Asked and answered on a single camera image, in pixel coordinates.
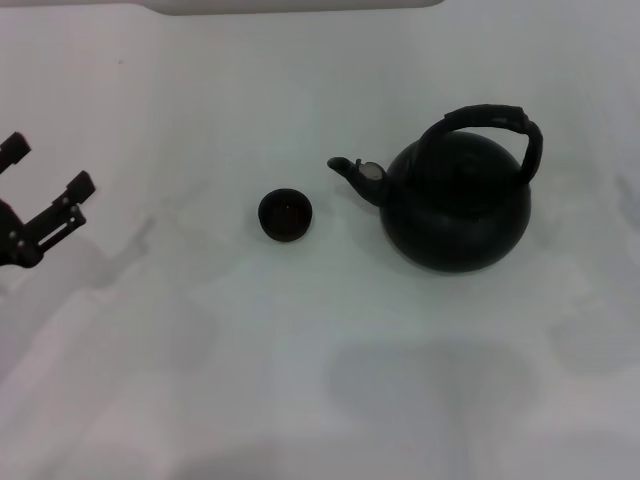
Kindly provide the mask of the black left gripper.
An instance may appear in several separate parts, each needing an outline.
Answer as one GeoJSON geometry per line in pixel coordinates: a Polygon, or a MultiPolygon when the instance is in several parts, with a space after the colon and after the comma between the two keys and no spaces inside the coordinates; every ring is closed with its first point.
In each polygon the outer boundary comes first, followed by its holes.
{"type": "MultiPolygon", "coordinates": [[[[0,173],[31,152],[26,138],[11,134],[0,145],[0,173]]],[[[80,210],[96,191],[90,175],[81,171],[49,207],[24,224],[3,200],[1,204],[1,265],[33,268],[44,254],[86,223],[80,210]]]]}

